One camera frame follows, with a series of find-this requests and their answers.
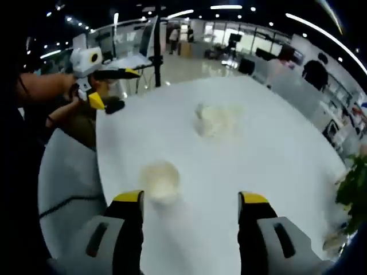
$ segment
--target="glass wall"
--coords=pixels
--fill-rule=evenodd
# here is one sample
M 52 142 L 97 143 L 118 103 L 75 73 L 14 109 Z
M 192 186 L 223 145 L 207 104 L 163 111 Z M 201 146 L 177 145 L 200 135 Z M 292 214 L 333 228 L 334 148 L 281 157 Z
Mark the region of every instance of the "glass wall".
M 239 33 L 240 24 L 237 23 L 227 23 L 225 27 L 225 33 L 224 33 L 224 45 L 228 45 L 229 38 L 231 34 L 238 34 Z
M 272 44 L 272 36 L 273 32 L 269 32 L 268 30 L 257 28 L 255 33 L 255 39 L 253 41 L 252 53 L 256 53 L 257 49 L 265 50 L 266 52 L 270 52 L 271 44 Z
M 275 56 L 277 56 L 280 53 L 280 50 L 282 49 L 282 46 L 284 44 L 289 44 L 291 43 L 291 39 L 289 37 L 280 35 L 278 33 L 275 33 L 274 36 L 274 42 L 272 44 L 272 48 L 271 48 L 271 53 L 274 54 Z
M 142 33 L 143 24 L 140 26 L 118 26 L 114 35 L 117 58 L 138 52 Z
M 214 22 L 205 23 L 204 28 L 204 41 L 211 43 L 214 33 Z
M 112 27 L 107 27 L 98 31 L 96 41 L 101 47 L 102 54 L 114 55 L 114 45 L 112 43 Z
M 237 43 L 236 50 L 243 53 L 251 53 L 251 47 L 255 36 L 256 28 L 253 26 L 247 26 L 245 24 L 240 25 L 239 34 L 242 35 L 241 41 Z
M 213 32 L 213 44 L 223 44 L 224 40 L 224 31 L 225 31 L 225 23 L 216 22 L 214 24 L 214 32 Z
M 179 31 L 179 39 L 181 41 L 187 41 L 188 40 L 188 27 L 190 22 L 188 20 L 181 21 L 181 28 Z
M 170 22 L 180 22 L 181 24 L 181 39 L 187 40 L 186 33 L 188 21 L 185 19 L 170 20 Z M 196 30 L 193 26 L 194 33 L 198 32 L 202 34 L 202 29 Z M 257 49 L 265 50 L 278 56 L 282 46 L 284 44 L 291 43 L 291 37 L 278 33 L 271 29 L 264 27 L 256 27 L 245 23 L 237 22 L 205 22 L 204 35 L 196 37 L 196 41 L 204 41 L 212 44 L 228 45 L 229 37 L 231 33 L 240 34 L 242 36 L 241 41 L 237 43 L 236 50 L 242 53 L 248 53 L 255 55 Z

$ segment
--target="desk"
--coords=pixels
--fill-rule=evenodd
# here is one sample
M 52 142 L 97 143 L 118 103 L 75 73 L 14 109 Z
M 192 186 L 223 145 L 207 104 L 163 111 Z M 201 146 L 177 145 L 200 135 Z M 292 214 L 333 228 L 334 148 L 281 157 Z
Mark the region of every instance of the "desk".
M 311 121 L 320 132 L 323 132 L 329 123 L 334 120 L 339 129 L 344 127 L 341 119 L 327 106 L 323 101 L 319 102 L 319 108 L 316 109 L 315 113 L 311 117 Z
M 143 56 L 142 54 L 135 54 L 133 56 L 127 56 L 127 57 L 123 57 L 117 60 L 113 60 L 111 63 L 106 64 L 104 66 L 105 69 L 115 69 L 115 68 L 129 68 L 129 69 L 135 69 L 135 70 L 142 70 L 141 71 L 141 76 L 143 77 L 145 80 L 145 84 L 149 86 L 149 83 L 147 83 L 147 80 L 145 78 L 144 75 L 144 69 L 149 68 L 149 67 L 153 67 L 153 63 L 146 58 L 145 56 Z M 136 91 L 135 93 L 138 93 L 138 88 L 139 88 L 139 82 L 140 82 L 140 78 L 138 78 L 136 80 Z M 127 86 L 128 86 L 128 92 L 131 94 L 131 89 L 130 89 L 130 81 L 126 80 Z
M 240 104 L 237 137 L 206 140 L 195 109 Z M 145 200 L 140 265 L 146 274 L 240 274 L 237 193 L 264 195 L 323 256 L 326 219 L 337 212 L 335 181 L 345 166 L 297 110 L 248 76 L 213 77 L 160 87 L 97 113 L 97 158 L 108 204 L 141 188 L 140 169 L 167 160 L 181 175 L 181 199 L 167 209 Z

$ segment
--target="black chair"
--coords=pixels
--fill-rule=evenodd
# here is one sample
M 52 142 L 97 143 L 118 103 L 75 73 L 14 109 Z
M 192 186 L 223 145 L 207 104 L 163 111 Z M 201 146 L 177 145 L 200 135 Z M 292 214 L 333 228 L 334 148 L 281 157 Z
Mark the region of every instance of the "black chair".
M 241 59 L 239 65 L 239 72 L 244 74 L 252 74 L 254 70 L 255 70 L 255 62 L 246 58 Z

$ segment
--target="ceiling light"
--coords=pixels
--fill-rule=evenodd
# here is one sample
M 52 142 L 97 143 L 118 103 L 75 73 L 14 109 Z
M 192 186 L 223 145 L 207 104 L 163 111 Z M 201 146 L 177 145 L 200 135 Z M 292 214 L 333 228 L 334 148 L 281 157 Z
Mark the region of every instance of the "ceiling light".
M 40 57 L 40 59 L 43 59 L 43 58 L 48 57 L 48 56 L 52 56 L 52 55 L 54 55 L 56 53 L 60 53 L 60 52 L 61 52 L 61 50 L 55 50 L 54 52 L 44 54 L 43 56 Z
M 220 6 L 211 6 L 211 10 L 224 10 L 224 9 L 236 9 L 240 10 L 242 9 L 241 5 L 220 5 Z
M 115 13 L 114 14 L 114 24 L 117 25 L 118 22 L 119 22 L 119 13 Z
M 171 18 L 174 18 L 174 17 L 178 17 L 178 16 L 181 16 L 181 15 L 189 14 L 189 13 L 193 13 L 193 12 L 194 12 L 194 10 L 184 10 L 184 11 L 180 11 L 179 13 L 174 13 L 174 14 L 168 15 L 167 18 L 171 19 Z
M 317 30 L 318 32 L 322 33 L 324 36 L 326 36 L 327 38 L 331 39 L 332 41 L 334 41 L 340 48 L 342 48 L 344 51 L 347 52 L 347 54 L 349 54 L 351 56 L 351 58 L 353 58 L 355 60 L 355 62 L 361 67 L 361 69 L 363 70 L 363 72 L 367 75 L 367 69 L 363 66 L 362 62 L 354 55 L 354 53 L 352 53 L 342 42 L 340 42 L 339 40 L 337 40 L 335 37 L 333 37 L 330 33 L 328 33 L 327 31 L 321 29 L 320 27 L 312 24 L 309 21 L 306 21 L 302 18 L 299 18 L 295 15 L 286 13 L 286 17 L 291 18 L 293 20 L 296 20 L 300 23 L 303 23 L 315 30 Z

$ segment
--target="window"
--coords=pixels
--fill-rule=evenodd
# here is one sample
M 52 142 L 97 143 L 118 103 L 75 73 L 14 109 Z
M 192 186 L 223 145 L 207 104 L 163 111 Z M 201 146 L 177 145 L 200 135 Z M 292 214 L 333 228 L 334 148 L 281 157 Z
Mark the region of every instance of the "window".
M 253 41 L 252 53 L 255 54 L 257 49 L 270 52 L 273 33 L 268 30 L 258 28 L 256 30 L 255 40 Z
M 214 23 L 213 22 L 207 22 L 205 23 L 205 29 L 204 29 L 204 41 L 210 43 L 213 38 L 213 32 L 214 32 Z
M 242 35 L 242 38 L 241 41 L 237 43 L 236 50 L 243 53 L 250 53 L 254 33 L 255 27 L 241 24 L 239 34 Z
M 224 39 L 224 30 L 225 30 L 225 23 L 216 22 L 214 24 L 214 32 L 213 32 L 213 43 L 214 44 L 223 44 Z
M 235 23 L 227 23 L 225 33 L 224 33 L 224 45 L 228 45 L 229 37 L 231 36 L 231 33 L 238 34 L 239 33 L 239 24 Z

